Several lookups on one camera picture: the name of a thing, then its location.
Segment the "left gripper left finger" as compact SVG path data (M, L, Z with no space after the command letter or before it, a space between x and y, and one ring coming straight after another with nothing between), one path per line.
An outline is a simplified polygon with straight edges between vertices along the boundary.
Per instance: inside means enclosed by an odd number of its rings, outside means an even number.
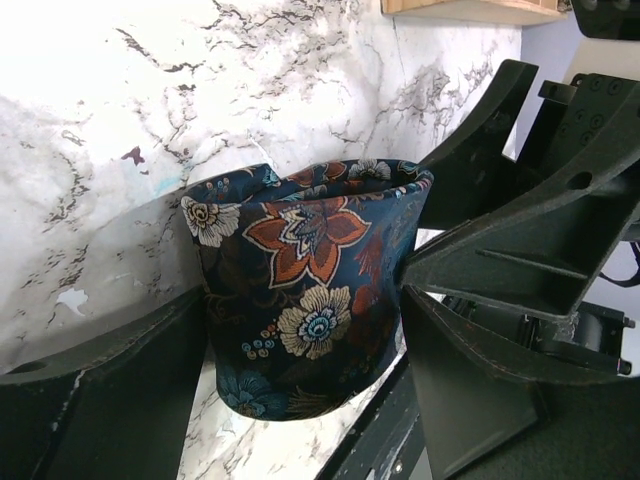
M204 294L1 377L4 479L174 479L203 364Z

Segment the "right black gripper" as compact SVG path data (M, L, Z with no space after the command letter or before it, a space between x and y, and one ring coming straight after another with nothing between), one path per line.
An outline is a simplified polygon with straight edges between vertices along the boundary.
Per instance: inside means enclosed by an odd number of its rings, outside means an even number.
M545 83L514 167L503 148L537 71L503 61L420 162L434 180L419 226L459 225L411 254L402 282L564 323L639 216L639 84Z

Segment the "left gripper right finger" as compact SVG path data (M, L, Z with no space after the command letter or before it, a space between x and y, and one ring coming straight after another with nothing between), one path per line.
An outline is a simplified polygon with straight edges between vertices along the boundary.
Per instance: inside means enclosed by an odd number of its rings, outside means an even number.
M527 349L410 286L401 310L433 478L638 478L638 378Z

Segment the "navy floral tie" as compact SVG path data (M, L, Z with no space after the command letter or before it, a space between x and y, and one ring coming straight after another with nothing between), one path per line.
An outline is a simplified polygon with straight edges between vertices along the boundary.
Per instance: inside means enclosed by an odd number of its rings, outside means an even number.
M397 354L400 276L434 178L402 160L266 164L188 188L217 391L263 421L327 414Z

